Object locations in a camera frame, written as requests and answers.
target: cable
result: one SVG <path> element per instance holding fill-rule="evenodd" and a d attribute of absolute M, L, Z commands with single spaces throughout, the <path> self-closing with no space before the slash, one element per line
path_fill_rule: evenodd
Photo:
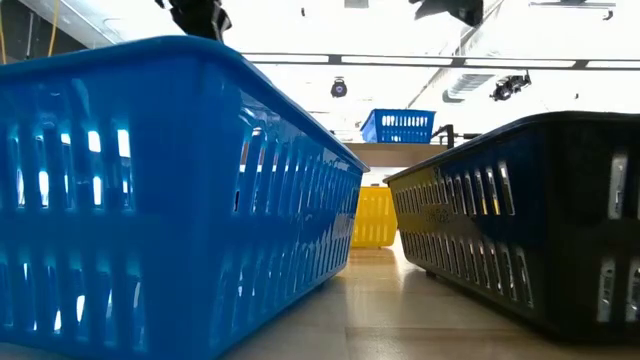
<path fill-rule="evenodd" d="M 53 55 L 53 44 L 56 42 L 56 29 L 58 28 L 58 14 L 60 13 L 60 0 L 55 0 L 53 9 L 53 29 L 51 30 L 51 41 L 49 42 L 49 57 Z"/>
<path fill-rule="evenodd" d="M 4 31 L 2 30 L 2 0 L 0 0 L 0 47 L 2 48 L 2 64 L 7 64 L 7 51 L 4 47 Z"/>

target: black plastic basket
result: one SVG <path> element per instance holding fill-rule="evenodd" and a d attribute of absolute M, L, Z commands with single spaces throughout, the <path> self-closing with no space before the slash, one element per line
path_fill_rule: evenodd
<path fill-rule="evenodd" d="M 412 263 L 561 337 L 640 342 L 640 115 L 529 116 L 385 181 Z"/>

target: yellow basket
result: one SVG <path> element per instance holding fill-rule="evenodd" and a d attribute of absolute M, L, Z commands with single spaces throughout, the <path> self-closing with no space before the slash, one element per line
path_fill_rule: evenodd
<path fill-rule="evenodd" d="M 391 246 L 398 221 L 388 187 L 362 187 L 351 247 Z"/>

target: basket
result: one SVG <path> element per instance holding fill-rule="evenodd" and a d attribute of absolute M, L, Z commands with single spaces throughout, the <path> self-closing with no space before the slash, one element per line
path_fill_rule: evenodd
<path fill-rule="evenodd" d="M 640 115 L 533 115 L 385 181 L 407 259 L 567 339 L 640 340 Z"/>
<path fill-rule="evenodd" d="M 435 111 L 374 109 L 362 125 L 368 143 L 431 142 Z"/>
<path fill-rule="evenodd" d="M 239 54 L 0 67 L 0 342 L 211 359 L 345 266 L 361 162 Z"/>
<path fill-rule="evenodd" d="M 391 246 L 398 230 L 388 187 L 362 187 L 351 247 Z"/>

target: yellow rope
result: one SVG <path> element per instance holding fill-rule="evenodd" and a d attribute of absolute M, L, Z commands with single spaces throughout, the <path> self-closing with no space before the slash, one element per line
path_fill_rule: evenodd
<path fill-rule="evenodd" d="M 53 55 L 53 44 L 56 42 L 56 29 L 58 28 L 58 13 L 60 12 L 60 0 L 55 0 L 53 9 L 53 29 L 51 30 L 51 41 L 49 42 L 49 55 Z"/>
<path fill-rule="evenodd" d="M 0 47 L 2 47 L 2 63 L 7 64 L 7 51 L 4 48 L 4 31 L 2 30 L 2 8 L 0 7 Z"/>

